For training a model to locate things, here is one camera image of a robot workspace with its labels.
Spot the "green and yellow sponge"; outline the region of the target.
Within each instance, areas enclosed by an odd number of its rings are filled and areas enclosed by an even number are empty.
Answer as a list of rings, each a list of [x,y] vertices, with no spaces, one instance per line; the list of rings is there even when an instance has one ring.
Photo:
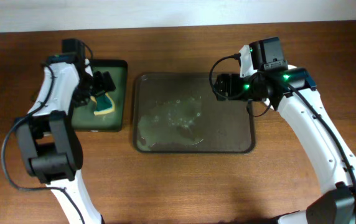
[[[93,112],[95,116],[110,114],[115,111],[115,103],[108,93],[97,97],[91,96],[90,99],[95,103]]]

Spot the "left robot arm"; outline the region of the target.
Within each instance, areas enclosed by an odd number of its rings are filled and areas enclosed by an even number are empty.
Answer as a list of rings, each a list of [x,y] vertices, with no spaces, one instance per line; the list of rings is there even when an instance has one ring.
[[[17,185],[6,167],[6,145],[1,164],[7,181],[24,192],[51,191],[69,223],[103,223],[82,177],[83,150],[72,126],[76,107],[95,104],[96,115],[114,111],[110,92],[115,84],[107,72],[94,72],[90,48],[79,39],[64,39],[62,51],[42,64],[44,81],[28,113],[9,130],[15,134],[27,173],[38,178],[39,187]]]

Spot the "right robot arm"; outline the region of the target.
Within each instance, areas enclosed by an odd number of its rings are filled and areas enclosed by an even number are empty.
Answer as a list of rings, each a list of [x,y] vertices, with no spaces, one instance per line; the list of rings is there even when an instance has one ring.
[[[238,74],[209,78],[217,100],[265,102],[278,112],[299,139],[322,192],[305,210],[265,223],[356,223],[356,156],[327,114],[309,72],[288,64],[278,37],[244,45],[230,58],[238,61]]]

